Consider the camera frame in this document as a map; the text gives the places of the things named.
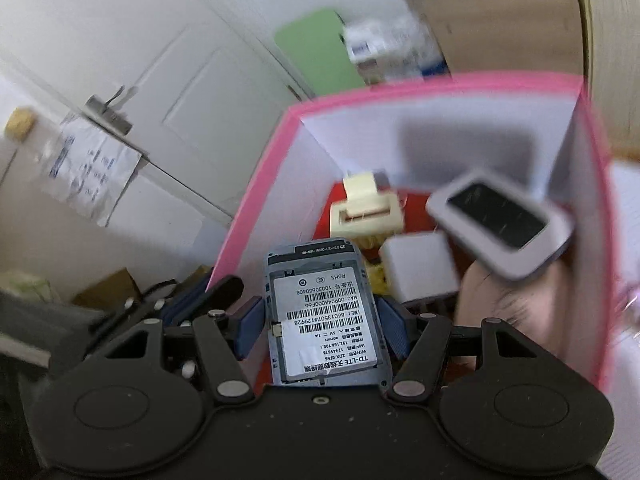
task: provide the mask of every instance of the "gray device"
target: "gray device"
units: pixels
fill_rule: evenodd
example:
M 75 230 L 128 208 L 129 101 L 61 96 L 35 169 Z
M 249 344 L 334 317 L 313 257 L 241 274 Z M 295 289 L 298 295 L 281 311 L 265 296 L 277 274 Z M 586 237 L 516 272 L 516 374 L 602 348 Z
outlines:
M 535 200 L 521 186 L 474 170 L 436 190 L 427 213 L 490 270 L 509 282 L 536 275 L 567 247 L 574 230 L 568 213 Z
M 352 242 L 327 238 L 278 248 L 265 270 L 274 384 L 390 384 L 380 318 Z

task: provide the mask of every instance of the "wooden furniture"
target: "wooden furniture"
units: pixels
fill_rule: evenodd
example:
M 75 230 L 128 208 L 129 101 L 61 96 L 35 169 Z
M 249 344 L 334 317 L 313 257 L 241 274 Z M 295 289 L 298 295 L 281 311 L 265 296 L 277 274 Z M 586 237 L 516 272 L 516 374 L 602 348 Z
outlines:
M 640 0 L 584 0 L 591 98 L 614 156 L 640 161 Z
M 449 69 L 584 73 L 578 0 L 407 0 Z

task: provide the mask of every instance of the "green board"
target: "green board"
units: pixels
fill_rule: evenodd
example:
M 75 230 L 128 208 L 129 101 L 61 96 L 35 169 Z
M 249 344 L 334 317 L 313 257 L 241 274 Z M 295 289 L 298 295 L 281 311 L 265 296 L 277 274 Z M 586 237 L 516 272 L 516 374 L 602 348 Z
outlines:
M 343 25 L 334 10 L 322 9 L 289 23 L 274 37 L 316 95 L 366 86 L 342 43 Z

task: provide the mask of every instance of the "white package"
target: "white package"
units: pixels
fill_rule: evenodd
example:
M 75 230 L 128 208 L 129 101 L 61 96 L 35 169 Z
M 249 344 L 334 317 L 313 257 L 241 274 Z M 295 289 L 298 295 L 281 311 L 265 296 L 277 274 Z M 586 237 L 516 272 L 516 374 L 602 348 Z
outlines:
M 380 259 L 391 295 L 401 303 L 446 298 L 460 288 L 443 232 L 392 236 L 380 247 Z
M 429 28 L 412 14 L 391 22 L 351 23 L 343 37 L 350 61 L 367 84 L 420 77 L 443 63 Z

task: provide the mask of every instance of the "circular pad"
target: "circular pad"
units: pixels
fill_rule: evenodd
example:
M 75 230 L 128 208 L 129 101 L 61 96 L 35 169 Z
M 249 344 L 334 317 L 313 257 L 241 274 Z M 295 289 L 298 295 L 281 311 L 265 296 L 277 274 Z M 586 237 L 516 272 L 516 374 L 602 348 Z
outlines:
M 613 429 L 606 397 L 574 371 L 501 359 L 443 390 L 444 429 L 468 454 L 515 474 L 553 474 L 597 459 Z
M 495 409 L 505 420 L 518 426 L 548 428 L 566 417 L 569 404 L 550 388 L 519 384 L 495 396 Z
M 32 423 L 53 464 L 113 474 L 152 466 L 178 451 L 202 418 L 199 394 L 180 377 L 145 359 L 95 357 L 42 394 Z
M 95 430 L 116 430 L 135 424 L 149 409 L 149 398 L 128 386 L 105 386 L 84 394 L 76 417 Z

